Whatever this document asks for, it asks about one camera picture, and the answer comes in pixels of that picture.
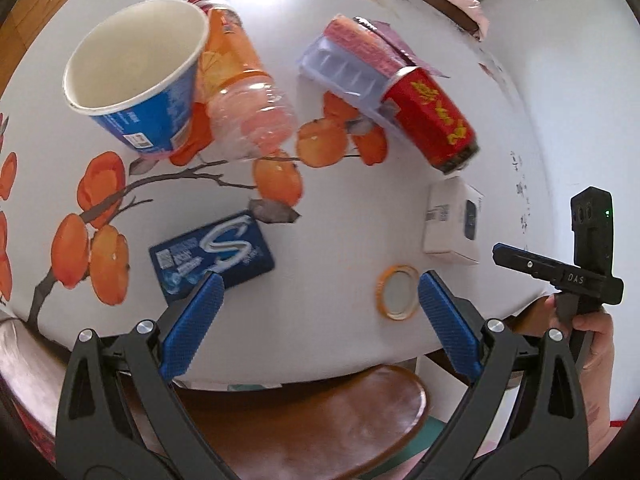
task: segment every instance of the screw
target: screw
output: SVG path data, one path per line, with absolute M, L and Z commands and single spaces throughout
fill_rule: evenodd
M 140 321 L 136 327 L 136 332 L 139 334 L 148 334 L 154 329 L 154 322 L 148 319 Z
M 93 336 L 94 336 L 94 333 L 91 330 L 89 330 L 88 328 L 85 328 L 84 330 L 82 330 L 81 333 L 79 333 L 78 339 L 80 340 L 80 342 L 86 343 Z
M 486 325 L 491 332 L 500 333 L 504 330 L 504 323 L 499 319 L 490 319 L 486 322 Z
M 549 330 L 549 337 L 554 341 L 562 341 L 562 332 L 560 332 L 557 328 L 552 328 Z

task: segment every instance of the orange juice bottle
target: orange juice bottle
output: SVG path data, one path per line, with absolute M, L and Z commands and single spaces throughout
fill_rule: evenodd
M 293 108 L 265 72 L 235 10 L 224 0 L 190 2 L 209 16 L 198 86 L 216 142 L 229 159 L 269 155 L 295 132 Z

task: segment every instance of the table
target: table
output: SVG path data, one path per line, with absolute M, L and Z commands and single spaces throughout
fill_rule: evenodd
M 0 162 L 13 157 L 10 153 L 17 158 L 15 183 L 2 202 L 13 279 L 8 307 L 27 319 L 35 306 L 40 332 L 67 347 L 88 326 L 109 335 L 128 331 L 141 319 L 156 319 L 165 303 L 148 248 L 238 212 L 257 197 L 255 190 L 181 178 L 184 168 L 163 161 L 144 175 L 126 177 L 128 186 L 149 180 L 124 198 L 120 209 L 135 203 L 111 222 L 129 247 L 124 301 L 102 303 L 90 278 L 72 290 L 51 279 L 52 240 L 66 215 L 82 212 L 77 190 L 89 162 L 113 151 L 128 168 L 136 158 L 66 107 L 62 72 L 92 27 L 138 1 L 69 0 L 33 43 L 0 101 L 0 112 L 10 117 Z M 298 164 L 304 193 L 295 209 L 302 216 L 293 224 L 262 226 L 276 269 L 227 292 L 186 381 L 316 380 L 439 348 L 423 313 L 399 322 L 376 311 L 376 280 L 393 264 L 436 269 L 453 293 L 472 300 L 485 317 L 512 314 L 541 293 L 542 282 L 492 263 L 496 242 L 544 254 L 553 232 L 536 138 L 516 90 L 489 53 L 421 0 L 228 1 L 265 66 L 288 92 L 301 123 L 322 117 L 323 92 L 298 76 L 296 59 L 339 12 L 389 22 L 419 56 L 449 76 L 438 81 L 481 145 L 462 171 L 485 196 L 478 232 L 481 263 L 448 266 L 422 252 L 428 186 L 442 175 L 406 140 L 388 136 L 386 160 L 373 166 L 357 156 L 319 169 Z M 284 149 L 294 153 L 294 140 Z M 187 169 L 217 160 L 215 142 L 200 156 Z M 253 184 L 250 163 L 215 171 L 226 182 Z M 160 175 L 173 176 L 153 178 Z M 0 282 L 6 280 L 2 268 Z

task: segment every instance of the paper cup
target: paper cup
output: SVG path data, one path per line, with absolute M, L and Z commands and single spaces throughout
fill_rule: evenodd
M 94 28 L 63 76 L 69 106 L 141 156 L 165 158 L 187 140 L 206 15 L 182 0 L 149 0 Z

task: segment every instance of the wooden floor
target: wooden floor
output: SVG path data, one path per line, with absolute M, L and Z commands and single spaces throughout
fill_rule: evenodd
M 67 0 L 18 0 L 0 27 L 0 96 L 22 56 Z

